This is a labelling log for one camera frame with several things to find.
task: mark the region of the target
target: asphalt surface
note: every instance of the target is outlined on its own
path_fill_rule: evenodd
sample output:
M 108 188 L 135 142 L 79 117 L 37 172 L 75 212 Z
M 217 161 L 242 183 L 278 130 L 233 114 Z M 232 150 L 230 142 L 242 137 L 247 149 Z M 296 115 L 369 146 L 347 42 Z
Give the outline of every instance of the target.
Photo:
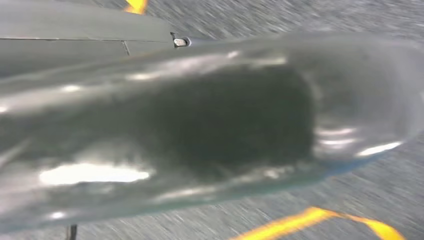
M 120 8 L 121 0 L 73 0 Z M 150 0 L 147 13 L 181 33 L 216 39 L 296 31 L 377 32 L 424 43 L 421 0 Z M 83 224 L 80 240 L 226 240 L 314 205 L 377 219 L 408 240 L 424 239 L 424 135 L 352 173 L 314 186 L 149 216 Z M 61 240 L 61 227 L 0 240 Z M 377 239 L 363 225 L 332 219 L 288 240 Z

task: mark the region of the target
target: yellow runway marking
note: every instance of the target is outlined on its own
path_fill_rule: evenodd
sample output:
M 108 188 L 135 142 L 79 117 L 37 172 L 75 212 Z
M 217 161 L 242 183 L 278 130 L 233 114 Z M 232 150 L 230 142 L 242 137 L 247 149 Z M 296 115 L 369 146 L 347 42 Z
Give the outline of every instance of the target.
M 304 228 L 313 226 L 330 218 L 345 218 L 367 225 L 381 240 L 405 240 L 405 238 L 393 227 L 382 222 L 367 218 L 340 214 L 337 212 L 310 207 L 304 212 L 289 216 L 252 231 L 246 232 L 232 240 L 276 240 Z
M 128 6 L 124 9 L 127 13 L 144 14 L 148 0 L 126 0 Z

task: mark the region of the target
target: yellow line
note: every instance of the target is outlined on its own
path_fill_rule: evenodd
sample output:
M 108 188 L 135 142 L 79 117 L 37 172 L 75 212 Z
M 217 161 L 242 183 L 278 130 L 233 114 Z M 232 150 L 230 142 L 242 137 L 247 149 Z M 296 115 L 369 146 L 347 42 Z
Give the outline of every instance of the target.
M 317 207 L 307 208 L 298 215 L 271 222 L 232 240 L 275 240 L 332 217 L 345 218 L 363 223 L 372 229 L 382 240 L 405 240 L 396 229 L 382 222 L 347 214 L 339 214 Z
M 281 236 L 315 225 L 333 216 L 334 214 L 330 214 L 326 210 L 310 207 L 298 215 L 271 222 L 238 236 L 233 240 L 274 240 Z
M 148 0 L 126 0 L 128 6 L 124 9 L 127 13 L 144 14 Z
M 382 240 L 405 240 L 396 229 L 382 222 L 351 215 L 347 215 L 347 217 L 353 221 L 366 224 Z

